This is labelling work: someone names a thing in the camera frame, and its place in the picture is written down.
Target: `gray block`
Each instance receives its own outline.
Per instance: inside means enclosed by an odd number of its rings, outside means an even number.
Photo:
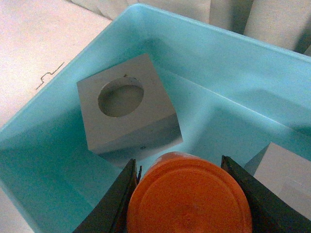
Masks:
[[[147,54],[81,80],[77,87],[93,153],[113,156],[119,164],[116,154],[105,153],[127,150],[142,158],[150,155],[149,148],[155,153],[182,141],[175,109]]]

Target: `circular hole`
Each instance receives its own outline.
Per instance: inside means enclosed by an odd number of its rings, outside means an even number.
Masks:
[[[109,117],[122,117],[133,112],[140,105],[143,96],[141,83],[126,76],[115,79],[102,88],[98,106]]]

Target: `white surface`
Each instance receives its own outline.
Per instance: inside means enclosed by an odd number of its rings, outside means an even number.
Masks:
[[[244,35],[295,50],[311,35],[310,20],[310,0],[254,0]]]
[[[0,0],[0,127],[109,23],[63,0]],[[0,206],[0,233],[33,232],[1,188]]]
[[[310,0],[70,1],[111,19],[127,6],[140,2],[236,33],[245,31],[247,36],[300,53],[311,44]]]
[[[270,143],[254,177],[311,220],[311,162]]]

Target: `orange object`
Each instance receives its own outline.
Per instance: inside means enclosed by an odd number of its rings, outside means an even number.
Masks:
[[[220,167],[181,152],[160,156],[131,197],[129,233],[251,233],[238,183]]]

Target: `light blue plastic bin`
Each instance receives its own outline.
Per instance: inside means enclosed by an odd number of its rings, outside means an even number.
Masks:
[[[35,232],[73,231],[121,171],[87,150],[77,81],[146,52],[184,139],[168,151],[243,166],[273,141],[311,159],[310,57],[136,4],[0,132],[1,186]]]

